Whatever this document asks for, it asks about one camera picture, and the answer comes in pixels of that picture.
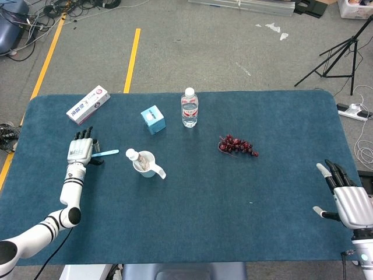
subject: bottle cap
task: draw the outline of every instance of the bottle cap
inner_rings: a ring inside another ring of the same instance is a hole
[[[185,90],[185,96],[186,97],[193,97],[194,96],[194,89],[189,87]]]
[[[128,149],[126,151],[126,157],[134,161],[139,158],[139,153],[137,153],[137,151],[135,151],[134,149]]]

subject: yellow floor line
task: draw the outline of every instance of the yellow floor line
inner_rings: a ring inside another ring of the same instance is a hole
[[[33,98],[35,98],[38,95],[38,93],[39,93],[39,90],[40,90],[40,87],[41,87],[41,83],[43,82],[45,73],[46,73],[46,71],[48,69],[48,66],[49,66],[49,63],[50,63],[50,61],[52,59],[52,55],[53,55],[54,49],[56,47],[56,44],[57,44],[57,41],[58,41],[58,37],[61,34],[61,30],[62,30],[62,27],[64,25],[64,22],[65,22],[65,15],[62,16],[62,19],[58,23],[58,26],[57,26],[57,29],[56,29],[56,33],[54,34],[51,47],[49,48],[49,52],[47,54],[47,57],[45,58],[43,67],[42,67],[41,72],[39,74],[39,78],[37,79],[37,82],[36,82],[36,85],[35,85],[33,94],[31,95],[30,100],[33,99]],[[21,120],[20,125],[23,124],[23,119],[24,119],[24,115],[23,115],[23,118]],[[5,159],[5,163],[4,163],[3,167],[2,167],[2,170],[1,170],[1,173],[0,173],[0,191],[2,190],[2,187],[3,187],[4,182],[5,182],[6,175],[7,175],[8,171],[9,171],[10,165],[12,164],[13,156],[14,156],[14,153],[8,154],[8,156]]]
[[[133,40],[131,57],[129,59],[127,77],[126,77],[126,82],[124,84],[123,93],[129,93],[129,88],[131,87],[131,80],[132,80],[133,68],[135,67],[135,60],[136,60],[136,53],[138,51],[140,32],[141,32],[141,29],[136,28],[135,38]]]

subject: blue tissue box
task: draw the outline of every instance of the blue tissue box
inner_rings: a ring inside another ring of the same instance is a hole
[[[146,109],[145,111],[142,111],[141,115],[152,135],[166,127],[164,117],[161,111],[155,105],[149,109]]]

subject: robotic arm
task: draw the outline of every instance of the robotic arm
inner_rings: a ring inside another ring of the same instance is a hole
[[[352,243],[356,248],[365,278],[373,280],[373,204],[363,187],[357,187],[344,169],[338,164],[325,160],[330,171],[322,164],[316,166],[324,176],[334,197],[338,213],[313,207],[321,217],[341,222],[353,230]]]
[[[100,165],[103,162],[92,159],[93,140],[90,137],[92,127],[75,134],[68,152],[68,167],[60,202],[66,205],[50,213],[43,221],[24,233],[0,241],[0,279],[10,279],[10,275],[19,258],[30,258],[55,240],[64,229],[76,226],[80,222],[80,195],[82,193],[85,166],[88,163]]]

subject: black tripod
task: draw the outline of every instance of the black tripod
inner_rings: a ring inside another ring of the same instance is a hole
[[[307,75],[305,75],[299,82],[297,82],[294,86],[297,86],[299,85],[301,82],[303,82],[308,76],[310,76],[310,74],[312,73],[316,73],[318,74],[320,77],[324,77],[324,78],[351,78],[351,93],[350,95],[352,95],[353,93],[353,90],[354,90],[354,80],[355,80],[355,65],[356,65],[356,54],[357,54],[357,37],[359,37],[359,35],[364,31],[364,29],[368,26],[368,24],[370,24],[370,22],[373,20],[373,15],[371,15],[367,21],[364,23],[364,25],[362,26],[362,28],[351,38],[347,39],[346,41],[343,41],[342,43],[332,47],[331,49],[327,50],[327,51],[324,51],[322,54],[320,55],[323,55],[323,54],[326,54],[326,53],[329,53],[328,54],[328,58],[326,60],[324,60],[323,62],[321,62],[315,69],[313,69],[310,73],[308,73]],[[334,65],[336,65],[336,63],[338,62],[338,60],[342,57],[342,55],[350,49],[350,46],[352,46],[354,44],[354,59],[353,59],[353,64],[352,64],[352,73],[351,75],[338,75],[338,76],[329,76],[328,73],[329,71],[334,67]],[[338,50],[336,50],[335,52],[332,53],[332,50],[334,50],[335,48],[338,48],[340,47]],[[337,53],[340,53],[337,58],[332,62],[332,64],[328,67],[329,65],[329,60],[332,59],[332,57],[334,57]],[[322,65],[325,64],[325,67],[324,67],[324,70],[322,72],[322,74],[320,74],[317,69],[319,69]]]

